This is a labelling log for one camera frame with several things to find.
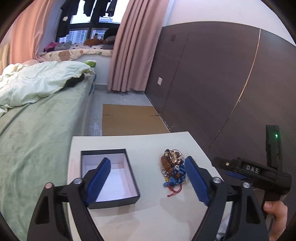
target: gray pillow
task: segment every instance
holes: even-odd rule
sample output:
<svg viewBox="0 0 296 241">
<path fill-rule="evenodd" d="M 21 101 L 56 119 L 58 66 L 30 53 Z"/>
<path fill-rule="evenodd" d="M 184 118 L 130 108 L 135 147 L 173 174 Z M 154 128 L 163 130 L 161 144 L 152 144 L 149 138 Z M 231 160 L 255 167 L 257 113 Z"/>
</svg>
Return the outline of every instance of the gray pillow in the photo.
<svg viewBox="0 0 296 241">
<path fill-rule="evenodd" d="M 102 49 L 113 49 L 114 48 L 114 44 L 104 44 L 102 46 Z"/>
<path fill-rule="evenodd" d="M 116 36 L 109 36 L 104 39 L 104 44 L 114 44 Z"/>
</svg>

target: dark brown wall panel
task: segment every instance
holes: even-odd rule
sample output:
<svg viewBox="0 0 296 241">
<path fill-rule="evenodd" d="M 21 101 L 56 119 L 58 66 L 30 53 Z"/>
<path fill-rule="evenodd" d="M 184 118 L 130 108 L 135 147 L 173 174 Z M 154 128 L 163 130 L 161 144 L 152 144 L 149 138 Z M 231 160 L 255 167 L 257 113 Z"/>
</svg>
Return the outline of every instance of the dark brown wall panel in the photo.
<svg viewBox="0 0 296 241">
<path fill-rule="evenodd" d="M 248 77 L 259 29 L 224 22 L 193 24 L 161 116 L 172 132 L 189 131 L 205 151 Z"/>
<path fill-rule="evenodd" d="M 191 23 L 178 24 L 164 27 L 161 31 L 145 90 L 158 113 L 164 106 L 191 26 Z M 163 79 L 161 86 L 157 84 L 159 77 Z"/>
<path fill-rule="evenodd" d="M 266 165 L 265 125 L 278 125 L 283 171 L 296 178 L 296 48 L 261 31 L 257 58 L 248 85 L 225 128 L 206 151 L 212 159 L 242 157 Z M 296 186 L 284 201 L 289 219 L 296 211 Z"/>
</svg>

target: wall socket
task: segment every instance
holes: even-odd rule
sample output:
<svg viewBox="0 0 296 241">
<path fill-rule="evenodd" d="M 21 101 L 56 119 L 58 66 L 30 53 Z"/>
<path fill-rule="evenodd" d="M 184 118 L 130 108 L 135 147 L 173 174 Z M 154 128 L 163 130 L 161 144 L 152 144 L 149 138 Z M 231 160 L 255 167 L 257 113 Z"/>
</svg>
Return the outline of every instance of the wall socket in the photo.
<svg viewBox="0 0 296 241">
<path fill-rule="evenodd" d="M 159 84 L 159 85 L 161 85 L 161 82 L 163 81 L 163 79 L 162 78 L 160 78 L 160 77 L 158 77 L 158 81 L 157 81 L 157 83 Z"/>
</svg>

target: finger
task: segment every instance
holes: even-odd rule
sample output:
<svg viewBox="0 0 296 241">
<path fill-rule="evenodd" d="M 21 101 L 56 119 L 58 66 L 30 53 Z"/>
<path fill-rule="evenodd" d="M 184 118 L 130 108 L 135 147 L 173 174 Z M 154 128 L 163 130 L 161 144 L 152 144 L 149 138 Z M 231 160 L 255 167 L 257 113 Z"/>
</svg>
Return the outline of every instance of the finger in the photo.
<svg viewBox="0 0 296 241">
<path fill-rule="evenodd" d="M 276 216 L 277 221 L 287 222 L 288 207 L 282 201 L 265 202 L 264 211 Z"/>
<path fill-rule="evenodd" d="M 287 223 L 288 208 L 281 201 L 265 202 L 264 210 L 275 215 L 270 241 L 277 240 L 284 232 Z"/>
</svg>

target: pink curtain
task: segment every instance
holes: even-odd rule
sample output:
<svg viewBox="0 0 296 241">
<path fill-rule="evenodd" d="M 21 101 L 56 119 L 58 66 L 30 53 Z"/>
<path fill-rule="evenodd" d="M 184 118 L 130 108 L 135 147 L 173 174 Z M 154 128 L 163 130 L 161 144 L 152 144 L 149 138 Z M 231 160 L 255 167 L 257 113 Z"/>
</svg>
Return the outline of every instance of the pink curtain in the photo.
<svg viewBox="0 0 296 241">
<path fill-rule="evenodd" d="M 36 59 L 54 1 L 34 0 L 15 20 L 10 41 L 9 63 L 23 63 Z"/>
<path fill-rule="evenodd" d="M 129 1 L 116 35 L 108 90 L 145 90 L 168 2 Z"/>
</svg>

